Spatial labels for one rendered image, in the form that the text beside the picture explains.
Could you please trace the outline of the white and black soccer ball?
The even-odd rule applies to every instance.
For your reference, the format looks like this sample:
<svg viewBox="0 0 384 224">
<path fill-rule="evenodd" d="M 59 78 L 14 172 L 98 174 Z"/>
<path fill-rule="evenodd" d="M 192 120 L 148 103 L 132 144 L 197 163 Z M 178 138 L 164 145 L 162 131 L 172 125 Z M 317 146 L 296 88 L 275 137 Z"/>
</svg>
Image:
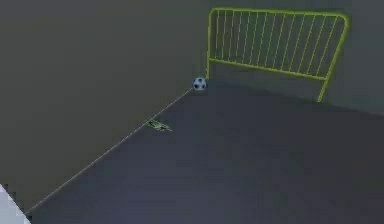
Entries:
<svg viewBox="0 0 384 224">
<path fill-rule="evenodd" d="M 206 82 L 206 79 L 203 78 L 203 77 L 197 77 L 194 79 L 193 83 L 193 88 L 196 90 L 196 91 L 202 91 L 202 90 L 205 90 L 206 87 L 207 87 L 207 82 Z"/>
</svg>

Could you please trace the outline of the small green flat object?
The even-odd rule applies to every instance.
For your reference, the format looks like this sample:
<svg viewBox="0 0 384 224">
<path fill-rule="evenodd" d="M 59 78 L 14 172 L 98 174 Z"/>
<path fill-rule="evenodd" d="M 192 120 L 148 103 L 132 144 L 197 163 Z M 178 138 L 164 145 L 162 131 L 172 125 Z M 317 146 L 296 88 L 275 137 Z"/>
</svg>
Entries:
<svg viewBox="0 0 384 224">
<path fill-rule="evenodd" d="M 171 130 L 171 128 L 169 126 L 167 126 L 167 125 L 165 125 L 165 124 L 163 124 L 163 123 L 161 123 L 159 121 L 156 121 L 156 120 L 148 121 L 147 125 L 149 127 L 154 128 L 157 131 L 170 131 Z"/>
</svg>

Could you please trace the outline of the yellow metal bed frame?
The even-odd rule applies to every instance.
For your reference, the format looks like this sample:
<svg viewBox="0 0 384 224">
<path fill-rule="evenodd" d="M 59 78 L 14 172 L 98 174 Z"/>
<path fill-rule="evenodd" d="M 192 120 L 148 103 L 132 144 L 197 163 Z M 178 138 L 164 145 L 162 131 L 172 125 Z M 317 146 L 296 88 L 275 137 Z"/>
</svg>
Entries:
<svg viewBox="0 0 384 224">
<path fill-rule="evenodd" d="M 320 102 L 349 27 L 350 19 L 338 12 L 216 7 L 208 14 L 206 66 L 317 80 Z"/>
</svg>

